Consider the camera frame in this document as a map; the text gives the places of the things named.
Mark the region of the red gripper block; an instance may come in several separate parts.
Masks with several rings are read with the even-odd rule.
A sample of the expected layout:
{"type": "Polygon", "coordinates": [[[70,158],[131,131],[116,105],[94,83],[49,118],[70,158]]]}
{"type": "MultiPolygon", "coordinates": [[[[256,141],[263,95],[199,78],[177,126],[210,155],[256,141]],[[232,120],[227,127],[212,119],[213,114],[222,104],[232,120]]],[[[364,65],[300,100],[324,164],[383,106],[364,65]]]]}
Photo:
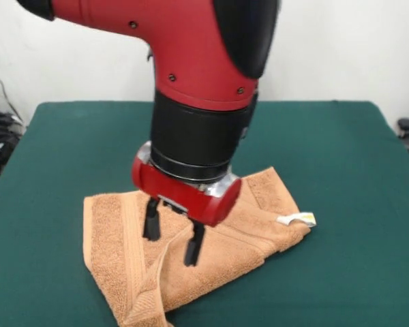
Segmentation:
{"type": "Polygon", "coordinates": [[[157,207],[165,201],[180,213],[193,219],[193,236],[187,243],[183,263],[195,266],[198,262],[205,226],[216,226],[232,210],[241,192],[242,180],[227,173],[222,180],[209,185],[192,185],[176,180],[150,163],[149,152],[139,152],[132,166],[132,180],[150,196],[145,210],[142,237],[155,242],[160,239],[160,214],[157,207]]]}

